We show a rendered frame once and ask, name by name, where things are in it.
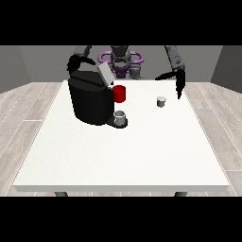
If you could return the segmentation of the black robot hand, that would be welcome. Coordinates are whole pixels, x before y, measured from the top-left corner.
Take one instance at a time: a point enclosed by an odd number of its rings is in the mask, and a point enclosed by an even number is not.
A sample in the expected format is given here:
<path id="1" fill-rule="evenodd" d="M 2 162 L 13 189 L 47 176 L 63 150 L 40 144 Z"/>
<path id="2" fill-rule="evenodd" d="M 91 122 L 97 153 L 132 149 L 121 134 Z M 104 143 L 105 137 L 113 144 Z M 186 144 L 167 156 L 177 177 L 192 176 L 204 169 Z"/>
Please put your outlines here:
<path id="1" fill-rule="evenodd" d="M 156 80 L 165 80 L 169 78 L 176 78 L 176 92 L 178 98 L 181 98 L 182 90 L 185 87 L 185 71 L 180 69 L 178 71 L 164 73 L 156 77 Z"/>
<path id="2" fill-rule="evenodd" d="M 95 61 L 85 57 L 85 56 L 79 56 L 79 55 L 72 55 L 69 58 L 69 61 L 67 63 L 67 72 L 69 74 L 72 74 L 73 72 L 77 71 L 77 69 L 80 67 L 80 65 L 85 62 L 89 63 L 91 65 L 95 65 Z"/>

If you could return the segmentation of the pale grey machine lid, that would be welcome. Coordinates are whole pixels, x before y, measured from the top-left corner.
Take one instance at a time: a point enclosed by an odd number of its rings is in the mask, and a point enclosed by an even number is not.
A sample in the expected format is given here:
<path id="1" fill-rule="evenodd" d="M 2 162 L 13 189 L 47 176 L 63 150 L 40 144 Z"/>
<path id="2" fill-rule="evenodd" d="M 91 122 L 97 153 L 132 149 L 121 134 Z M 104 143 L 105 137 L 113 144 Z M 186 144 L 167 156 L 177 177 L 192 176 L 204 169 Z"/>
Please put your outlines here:
<path id="1" fill-rule="evenodd" d="M 98 70 L 99 74 L 102 76 L 103 81 L 106 86 L 110 86 L 114 82 L 115 77 L 112 74 L 112 71 L 111 71 L 108 63 L 103 62 L 103 63 L 99 64 L 97 66 L 97 70 Z"/>

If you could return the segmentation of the black coffee machine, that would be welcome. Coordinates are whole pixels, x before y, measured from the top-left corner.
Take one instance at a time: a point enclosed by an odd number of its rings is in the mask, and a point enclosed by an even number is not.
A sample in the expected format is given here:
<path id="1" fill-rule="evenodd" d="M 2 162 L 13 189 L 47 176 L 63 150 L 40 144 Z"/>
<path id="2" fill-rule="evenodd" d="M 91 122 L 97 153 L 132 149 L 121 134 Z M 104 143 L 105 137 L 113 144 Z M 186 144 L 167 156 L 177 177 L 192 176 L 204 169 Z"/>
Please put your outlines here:
<path id="1" fill-rule="evenodd" d="M 128 125 L 128 119 L 122 126 L 114 124 L 113 87 L 105 85 L 102 76 L 93 71 L 75 71 L 68 79 L 70 96 L 74 113 L 80 121 L 95 126 L 110 125 L 123 129 Z"/>

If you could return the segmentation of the red pod holder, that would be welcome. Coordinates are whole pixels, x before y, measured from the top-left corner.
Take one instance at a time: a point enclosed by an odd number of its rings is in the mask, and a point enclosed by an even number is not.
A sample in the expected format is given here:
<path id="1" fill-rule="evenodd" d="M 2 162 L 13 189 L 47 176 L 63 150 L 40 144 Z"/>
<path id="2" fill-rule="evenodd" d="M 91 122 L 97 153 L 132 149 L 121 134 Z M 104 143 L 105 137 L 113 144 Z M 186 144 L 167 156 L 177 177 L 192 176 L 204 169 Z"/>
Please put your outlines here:
<path id="1" fill-rule="evenodd" d="M 112 88 L 113 101 L 116 103 L 122 103 L 126 100 L 126 87 L 123 85 L 115 85 Z"/>

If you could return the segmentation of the small grey cup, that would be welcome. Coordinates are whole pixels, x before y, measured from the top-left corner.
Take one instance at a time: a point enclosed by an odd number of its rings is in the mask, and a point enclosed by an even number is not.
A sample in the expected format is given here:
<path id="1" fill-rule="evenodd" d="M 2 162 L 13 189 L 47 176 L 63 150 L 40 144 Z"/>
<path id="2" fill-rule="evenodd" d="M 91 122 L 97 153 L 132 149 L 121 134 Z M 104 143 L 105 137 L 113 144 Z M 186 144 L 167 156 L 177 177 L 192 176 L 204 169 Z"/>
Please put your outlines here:
<path id="1" fill-rule="evenodd" d="M 126 122 L 126 115 L 123 111 L 116 111 L 113 114 L 114 124 L 117 126 L 122 126 Z"/>

